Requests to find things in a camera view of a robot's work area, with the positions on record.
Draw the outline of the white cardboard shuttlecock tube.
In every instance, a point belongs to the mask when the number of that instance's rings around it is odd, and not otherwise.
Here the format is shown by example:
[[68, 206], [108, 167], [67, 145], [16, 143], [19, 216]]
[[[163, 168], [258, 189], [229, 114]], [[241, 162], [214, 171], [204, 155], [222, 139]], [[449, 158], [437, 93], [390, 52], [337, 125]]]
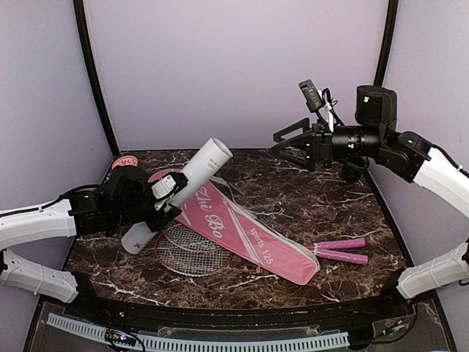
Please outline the white cardboard shuttlecock tube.
[[[187, 186], [175, 194], [162, 210], [181, 208], [231, 157], [232, 152], [219, 139], [212, 137], [206, 141], [181, 171], [188, 179]], [[122, 237], [122, 247], [130, 254], [138, 254], [156, 235], [148, 224], [134, 224]]]

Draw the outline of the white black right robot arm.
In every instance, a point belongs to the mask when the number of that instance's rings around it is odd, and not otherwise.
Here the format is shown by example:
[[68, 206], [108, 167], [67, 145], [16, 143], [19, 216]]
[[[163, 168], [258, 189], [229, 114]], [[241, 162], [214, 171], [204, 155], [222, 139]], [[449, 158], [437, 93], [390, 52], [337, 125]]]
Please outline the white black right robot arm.
[[345, 125], [334, 110], [327, 88], [310, 80], [299, 88], [315, 123], [304, 118], [273, 135], [272, 153], [304, 169], [318, 163], [331, 168], [342, 164], [342, 177], [356, 182], [369, 162], [384, 166], [408, 183], [414, 183], [468, 215], [468, 172], [440, 146], [412, 131], [398, 132], [397, 95], [379, 86], [356, 89], [356, 125]]

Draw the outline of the pink racket cover bag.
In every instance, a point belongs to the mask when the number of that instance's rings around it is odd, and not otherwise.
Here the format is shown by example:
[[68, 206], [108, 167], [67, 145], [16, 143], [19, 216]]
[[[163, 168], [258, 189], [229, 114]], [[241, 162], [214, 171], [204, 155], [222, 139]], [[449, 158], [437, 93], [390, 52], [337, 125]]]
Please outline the pink racket cover bag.
[[230, 199], [219, 188], [228, 185], [212, 177], [182, 207], [176, 221], [283, 279], [308, 284], [320, 271], [316, 255]]

